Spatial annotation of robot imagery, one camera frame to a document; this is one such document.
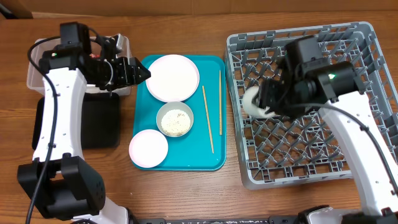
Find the white cup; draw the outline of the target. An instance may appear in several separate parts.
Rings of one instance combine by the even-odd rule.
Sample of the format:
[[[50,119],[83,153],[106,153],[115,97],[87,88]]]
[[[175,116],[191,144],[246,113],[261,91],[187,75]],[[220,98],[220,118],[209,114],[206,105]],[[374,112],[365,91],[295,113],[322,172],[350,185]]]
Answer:
[[[265,109],[258,107],[256,99],[258,98],[259,86],[248,88],[242,98],[242,107],[246,114],[256,119],[267,119],[277,114],[270,111],[269,107]]]

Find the grey bowl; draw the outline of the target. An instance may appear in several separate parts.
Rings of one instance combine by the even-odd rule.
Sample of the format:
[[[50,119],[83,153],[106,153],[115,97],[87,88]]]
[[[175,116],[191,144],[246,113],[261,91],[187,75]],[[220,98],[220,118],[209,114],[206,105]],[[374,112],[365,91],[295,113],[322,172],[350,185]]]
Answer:
[[[156,125],[161,133],[168,137],[180,137],[189,132],[193,126],[193,112],[182,102],[170,102],[157,112]]]

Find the white rice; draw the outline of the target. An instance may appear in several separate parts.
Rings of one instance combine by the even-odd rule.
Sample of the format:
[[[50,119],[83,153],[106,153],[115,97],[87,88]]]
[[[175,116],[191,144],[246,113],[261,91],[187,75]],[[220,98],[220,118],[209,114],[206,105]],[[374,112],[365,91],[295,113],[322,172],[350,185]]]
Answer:
[[[188,132],[191,119],[182,110],[170,110],[162,117],[160,125],[166,135],[177,137]]]

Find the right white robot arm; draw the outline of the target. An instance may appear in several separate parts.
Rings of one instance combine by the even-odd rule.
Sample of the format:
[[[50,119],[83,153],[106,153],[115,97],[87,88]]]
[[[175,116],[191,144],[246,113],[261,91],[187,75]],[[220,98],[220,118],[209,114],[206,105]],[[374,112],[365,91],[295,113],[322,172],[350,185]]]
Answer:
[[[338,141],[354,177],[361,211],[342,223],[397,223],[397,163],[374,120],[354,65],[331,64],[317,38],[289,42],[278,63],[280,79],[264,81],[257,93],[266,116],[298,118],[317,111]]]

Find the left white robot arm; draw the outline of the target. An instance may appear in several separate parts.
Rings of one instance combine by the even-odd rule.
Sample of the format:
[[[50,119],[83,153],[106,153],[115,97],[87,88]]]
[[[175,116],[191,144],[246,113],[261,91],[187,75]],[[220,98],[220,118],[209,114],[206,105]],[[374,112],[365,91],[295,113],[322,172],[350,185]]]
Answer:
[[[139,85],[150,71],[125,47],[122,34],[103,36],[79,22],[60,25],[59,44],[31,65],[44,83],[39,140],[17,180],[30,198],[29,212],[73,223],[135,223],[126,207],[106,196],[102,176],[81,147],[81,114],[88,82],[103,91]]]

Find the large white plate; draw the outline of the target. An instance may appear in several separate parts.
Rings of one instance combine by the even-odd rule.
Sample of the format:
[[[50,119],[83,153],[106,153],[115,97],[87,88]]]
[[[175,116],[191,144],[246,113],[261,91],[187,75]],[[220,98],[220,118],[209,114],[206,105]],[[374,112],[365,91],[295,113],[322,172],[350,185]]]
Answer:
[[[148,68],[151,77],[146,80],[150,94],[165,103],[185,101],[197,90],[200,73],[197,66],[183,55],[164,55]]]

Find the black tray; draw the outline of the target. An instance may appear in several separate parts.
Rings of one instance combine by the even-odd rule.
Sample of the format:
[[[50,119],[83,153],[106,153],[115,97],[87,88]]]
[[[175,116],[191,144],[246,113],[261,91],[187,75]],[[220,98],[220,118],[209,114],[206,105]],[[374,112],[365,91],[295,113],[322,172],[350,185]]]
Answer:
[[[86,93],[81,113],[81,147],[102,149],[120,143],[120,97],[116,93]]]

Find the grey dish rack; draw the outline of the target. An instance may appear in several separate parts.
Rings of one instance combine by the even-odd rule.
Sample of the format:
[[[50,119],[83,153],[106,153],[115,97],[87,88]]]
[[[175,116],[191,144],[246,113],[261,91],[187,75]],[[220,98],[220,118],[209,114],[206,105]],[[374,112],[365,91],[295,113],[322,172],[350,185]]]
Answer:
[[[231,97],[241,180],[250,190],[349,179],[351,172],[328,126],[315,112],[301,118],[256,119],[242,107],[246,90],[278,80],[285,45],[315,36],[329,63],[351,62],[365,84],[375,122],[397,156],[397,90],[373,26],[351,22],[233,34],[224,60]]]

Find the right wooden chopstick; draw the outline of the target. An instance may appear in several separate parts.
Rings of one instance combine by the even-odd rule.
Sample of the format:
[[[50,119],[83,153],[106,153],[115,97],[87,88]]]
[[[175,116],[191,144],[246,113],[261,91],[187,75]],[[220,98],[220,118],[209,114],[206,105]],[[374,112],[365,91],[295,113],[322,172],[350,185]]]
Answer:
[[[223,134],[223,120],[222,120],[222,80],[221,70],[219,70],[219,84],[218,84],[218,95],[219,95],[219,135]]]

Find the wooden chopstick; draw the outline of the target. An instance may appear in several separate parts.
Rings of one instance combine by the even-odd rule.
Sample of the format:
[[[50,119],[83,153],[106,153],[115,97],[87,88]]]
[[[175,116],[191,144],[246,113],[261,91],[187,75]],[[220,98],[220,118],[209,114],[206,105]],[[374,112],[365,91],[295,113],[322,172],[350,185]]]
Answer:
[[[202,85],[201,88],[202,88],[202,93],[203,93],[203,101],[204,101],[204,105],[205,105],[205,113],[206,113],[206,120],[207,120],[208,132],[209,132],[209,138],[210,138],[211,152],[212,152],[212,154],[214,154],[213,135],[212,135],[212,130],[211,130],[211,122],[210,122],[210,116],[209,116],[209,111],[208,111],[205,86]]]
[[[218,84],[218,95],[219,95],[219,135],[223,134],[223,120],[222,120],[222,80],[221,70],[219,70],[219,84]]]

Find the small pink plate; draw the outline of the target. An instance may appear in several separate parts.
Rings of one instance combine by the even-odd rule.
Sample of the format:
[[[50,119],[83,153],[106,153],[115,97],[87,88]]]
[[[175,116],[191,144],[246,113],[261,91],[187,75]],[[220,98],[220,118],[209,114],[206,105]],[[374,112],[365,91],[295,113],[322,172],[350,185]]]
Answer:
[[[135,165],[153,168],[161,164],[169,151],[165,136],[154,129],[138,132],[129,144],[129,155]]]

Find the left wooden chopstick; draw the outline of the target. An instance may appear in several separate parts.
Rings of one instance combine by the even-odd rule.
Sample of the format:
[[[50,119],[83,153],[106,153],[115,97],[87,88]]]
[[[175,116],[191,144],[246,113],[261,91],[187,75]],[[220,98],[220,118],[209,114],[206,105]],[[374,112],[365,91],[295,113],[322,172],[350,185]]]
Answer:
[[[204,105],[205,105],[205,113],[206,113],[206,120],[207,120],[208,132],[209,132],[209,138],[210,138],[211,152],[212,152],[212,154],[214,154],[213,135],[212,135],[212,130],[211,130],[211,122],[210,122],[210,116],[209,116],[209,111],[208,111],[205,86],[202,85],[201,88],[202,88],[202,93],[203,93],[203,101],[204,101]]]

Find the teal serving tray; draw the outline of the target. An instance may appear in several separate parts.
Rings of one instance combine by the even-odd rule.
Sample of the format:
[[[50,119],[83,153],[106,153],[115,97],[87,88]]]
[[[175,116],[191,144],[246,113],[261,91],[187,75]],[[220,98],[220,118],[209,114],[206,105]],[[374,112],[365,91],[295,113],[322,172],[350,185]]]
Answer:
[[[180,137],[166,137],[169,151],[164,161],[154,170],[172,171],[214,171],[220,169],[226,160],[226,78],[225,65],[215,55],[187,55],[197,66],[200,82],[196,92],[186,105],[193,111],[193,126]],[[223,134],[219,135],[219,70],[222,80]],[[211,152],[202,85],[205,86],[208,111],[213,135],[214,154]]]

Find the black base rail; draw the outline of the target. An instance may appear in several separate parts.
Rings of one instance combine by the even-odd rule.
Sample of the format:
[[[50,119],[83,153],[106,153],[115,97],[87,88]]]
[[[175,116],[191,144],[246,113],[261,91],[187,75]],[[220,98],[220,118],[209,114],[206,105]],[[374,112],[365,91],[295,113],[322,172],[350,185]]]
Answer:
[[[297,224],[297,223],[341,223],[343,216],[358,210],[338,209],[326,205],[309,208],[297,215],[278,215],[268,218],[165,220],[151,218],[138,220],[131,212],[126,223],[139,224]]]

